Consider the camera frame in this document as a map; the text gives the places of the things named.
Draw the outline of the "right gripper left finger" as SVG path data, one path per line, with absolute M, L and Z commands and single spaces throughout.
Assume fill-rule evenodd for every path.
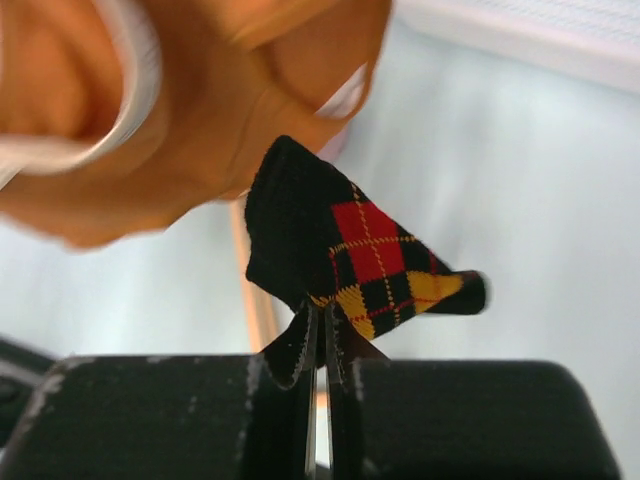
M 252 355 L 57 362 L 6 445 L 5 479 L 311 479 L 318 314 Z

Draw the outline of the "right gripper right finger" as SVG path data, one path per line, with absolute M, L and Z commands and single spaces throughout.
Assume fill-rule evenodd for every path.
M 617 479 L 591 402 L 564 366 L 391 360 L 324 314 L 336 479 Z

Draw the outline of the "argyle sock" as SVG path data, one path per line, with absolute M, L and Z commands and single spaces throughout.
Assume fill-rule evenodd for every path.
M 288 136 L 275 140 L 245 207 L 247 279 L 293 311 L 341 307 L 373 340 L 423 314 L 476 315 L 487 287 L 454 271 L 351 180 Z

